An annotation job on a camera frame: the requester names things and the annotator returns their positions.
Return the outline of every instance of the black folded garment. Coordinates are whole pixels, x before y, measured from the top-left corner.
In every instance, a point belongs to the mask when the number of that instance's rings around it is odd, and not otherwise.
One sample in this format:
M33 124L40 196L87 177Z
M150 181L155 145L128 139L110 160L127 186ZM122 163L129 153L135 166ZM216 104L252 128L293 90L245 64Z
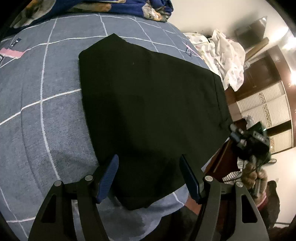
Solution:
M221 79L112 34L79 54L82 101L100 164L114 154L113 182L129 210L148 207L184 180L179 158L200 169L230 135Z

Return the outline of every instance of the white wall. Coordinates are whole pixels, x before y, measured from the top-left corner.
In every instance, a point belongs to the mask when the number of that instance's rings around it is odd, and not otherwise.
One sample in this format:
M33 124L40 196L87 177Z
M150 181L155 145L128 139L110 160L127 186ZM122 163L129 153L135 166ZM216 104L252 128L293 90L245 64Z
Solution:
M276 192L280 200L278 222L290 223L296 214L296 147L272 155L277 163L264 166L268 180L277 181Z
M284 20L265 0L171 0L174 11L169 22L181 32L199 32L212 35L219 29L226 36L234 30L267 16L264 37L269 44L261 52L277 45L288 31Z
M296 84L296 38L293 36L291 30L282 37L278 46L290 67L291 73L294 73L294 76L291 76L291 82Z

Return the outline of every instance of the metal screw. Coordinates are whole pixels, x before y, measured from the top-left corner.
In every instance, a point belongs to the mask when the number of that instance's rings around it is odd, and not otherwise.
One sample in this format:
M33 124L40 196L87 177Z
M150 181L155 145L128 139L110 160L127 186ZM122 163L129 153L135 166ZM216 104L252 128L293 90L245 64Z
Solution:
M92 175L87 175L84 179L86 181L91 181L93 179L93 176Z
M212 178L211 176L206 176L205 179L206 179L208 182L213 181L213 178Z
M242 188L244 186L244 184L242 182L236 182L236 185L239 187L239 188Z
M61 184L62 184L62 182L60 180L57 180L57 181L54 182L54 185L56 187L60 186Z

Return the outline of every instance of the gray bedsheet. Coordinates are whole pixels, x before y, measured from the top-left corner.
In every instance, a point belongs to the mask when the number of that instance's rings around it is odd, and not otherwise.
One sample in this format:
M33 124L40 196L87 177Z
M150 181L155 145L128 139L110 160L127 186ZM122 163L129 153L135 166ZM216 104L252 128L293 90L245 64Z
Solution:
M185 53L185 43L194 48L175 26L129 15L63 15L1 41L7 48L20 37L13 50L25 51L0 65L0 210L21 241L54 181L78 181L98 166L82 108L78 54L112 33L208 68ZM183 186L147 209L127 211L112 195L98 207L111 240L140 240L187 197ZM83 240L77 203L73 213Z

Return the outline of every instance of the wooden furniture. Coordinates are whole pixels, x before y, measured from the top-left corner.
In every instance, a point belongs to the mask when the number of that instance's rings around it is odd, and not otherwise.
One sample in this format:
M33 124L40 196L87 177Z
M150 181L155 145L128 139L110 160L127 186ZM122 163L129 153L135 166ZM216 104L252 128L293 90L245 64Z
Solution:
M245 119L235 121L234 124L242 130L247 129L247 122ZM232 140L228 140L213 156L211 162L207 166L205 173L222 182L222 178L227 176L230 172L239 171L237 168L238 156L232 150Z
M278 82L237 102L242 117L261 121L270 137L271 153L292 147L291 114L283 82Z
M263 58L245 70L244 78L244 83L237 92L226 91L228 104L249 97L278 82L283 82L291 120L273 126L268 130L268 134L271 136L292 130L292 147L294 147L296 143L296 86L291 84L291 71L280 48L274 46L266 51Z
M255 54L257 54L261 49L263 49L269 43L268 38L264 38L260 43L258 43L254 48L246 53L244 62L250 60Z

